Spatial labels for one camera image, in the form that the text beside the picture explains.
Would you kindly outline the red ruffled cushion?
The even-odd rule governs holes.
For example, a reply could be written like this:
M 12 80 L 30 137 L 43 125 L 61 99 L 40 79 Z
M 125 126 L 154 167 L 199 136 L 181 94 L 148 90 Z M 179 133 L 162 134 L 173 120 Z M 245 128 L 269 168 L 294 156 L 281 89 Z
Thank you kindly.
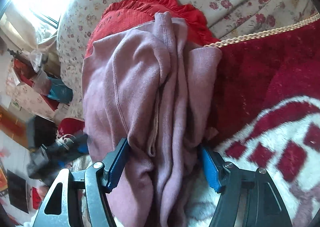
M 219 41 L 207 27 L 203 12 L 191 4 L 180 4 L 178 0 L 122 0 L 104 10 L 91 33 L 85 57 L 92 54 L 93 42 L 153 21 L 158 12 L 169 12 L 174 18 L 184 19 L 190 42 L 205 46 Z

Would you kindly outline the cream window curtain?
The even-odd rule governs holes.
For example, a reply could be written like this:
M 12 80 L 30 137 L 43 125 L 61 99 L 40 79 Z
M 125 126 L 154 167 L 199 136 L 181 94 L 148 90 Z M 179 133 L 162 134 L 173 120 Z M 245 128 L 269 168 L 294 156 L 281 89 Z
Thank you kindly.
M 11 50 L 56 53 L 57 29 L 10 3 L 1 18 L 1 39 Z

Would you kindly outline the red white plush blanket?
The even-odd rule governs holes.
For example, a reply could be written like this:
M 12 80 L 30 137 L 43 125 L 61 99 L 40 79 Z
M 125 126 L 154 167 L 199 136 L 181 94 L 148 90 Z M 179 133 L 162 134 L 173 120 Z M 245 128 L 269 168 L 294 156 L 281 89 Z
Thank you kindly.
M 293 226 L 319 209 L 319 19 L 221 42 L 210 139 L 274 179 Z

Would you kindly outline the mauve pink garment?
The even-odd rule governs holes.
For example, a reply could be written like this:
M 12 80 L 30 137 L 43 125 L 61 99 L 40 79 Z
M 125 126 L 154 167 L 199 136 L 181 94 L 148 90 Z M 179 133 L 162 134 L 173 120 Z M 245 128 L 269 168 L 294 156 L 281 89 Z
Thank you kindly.
M 185 21 L 168 12 L 93 43 L 82 69 L 85 132 L 94 162 L 128 139 L 129 160 L 108 195 L 124 226 L 186 226 L 221 57 L 189 42 Z

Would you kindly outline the black flat panel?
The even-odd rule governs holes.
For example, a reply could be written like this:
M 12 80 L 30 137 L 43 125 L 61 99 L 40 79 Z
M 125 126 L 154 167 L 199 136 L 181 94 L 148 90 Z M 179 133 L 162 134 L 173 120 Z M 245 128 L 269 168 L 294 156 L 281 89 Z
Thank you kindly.
M 25 213 L 29 213 L 26 180 L 7 170 L 7 181 L 10 204 Z

